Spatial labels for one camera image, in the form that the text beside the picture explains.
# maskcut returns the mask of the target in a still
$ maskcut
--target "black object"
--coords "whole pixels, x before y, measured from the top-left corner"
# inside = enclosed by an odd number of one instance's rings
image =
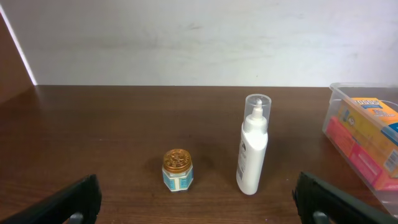
[[[94,224],[101,207],[97,177],[89,175],[0,224]]]
[[[293,191],[298,215],[303,224],[383,223],[398,220],[363,203],[307,172],[301,172]]]

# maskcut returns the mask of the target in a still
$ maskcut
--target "white strip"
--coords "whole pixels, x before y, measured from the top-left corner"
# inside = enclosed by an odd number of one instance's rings
[[[15,46],[17,47],[17,50],[18,50],[18,52],[19,52],[19,55],[21,56],[22,62],[23,62],[24,65],[25,65],[25,68],[26,68],[26,71],[27,71],[27,73],[28,73],[28,75],[29,75],[29,77],[30,77],[30,80],[32,80],[33,85],[37,85],[36,79],[35,79],[35,77],[33,76],[32,69],[30,69],[30,66],[29,66],[29,63],[28,63],[27,60],[26,60],[25,54],[24,54],[24,52],[22,51],[21,46],[19,45],[17,36],[15,35],[14,30],[12,29],[11,24],[10,24],[10,22],[8,21],[8,18],[7,18],[7,16],[6,16],[6,13],[5,13],[4,10],[2,9],[1,4],[0,4],[0,15],[2,15],[2,18],[4,19],[4,22],[6,23],[6,26],[7,26],[7,28],[8,28],[8,31],[10,32],[11,37],[12,37],[12,40],[14,41]]]

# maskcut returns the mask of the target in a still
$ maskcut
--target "barcode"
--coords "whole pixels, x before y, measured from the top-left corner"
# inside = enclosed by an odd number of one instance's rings
[[[238,166],[238,174],[239,174],[239,177],[240,177],[241,180],[242,180],[243,174],[242,174],[241,168],[240,168],[239,166]]]
[[[394,149],[391,152],[390,157],[388,157],[388,160],[384,163],[384,167],[386,167],[389,172],[394,171],[394,169],[396,169],[397,167],[396,164],[397,160],[398,160],[398,152]]]

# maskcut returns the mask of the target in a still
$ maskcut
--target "jar lid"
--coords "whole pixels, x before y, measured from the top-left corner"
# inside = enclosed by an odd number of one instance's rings
[[[170,173],[179,174],[189,170],[192,165],[191,155],[183,149],[172,149],[163,157],[163,167]]]

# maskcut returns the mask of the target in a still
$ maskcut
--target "jar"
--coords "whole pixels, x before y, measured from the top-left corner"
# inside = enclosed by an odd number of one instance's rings
[[[163,157],[163,181],[172,192],[187,190],[193,181],[191,155],[183,149],[172,149]]]

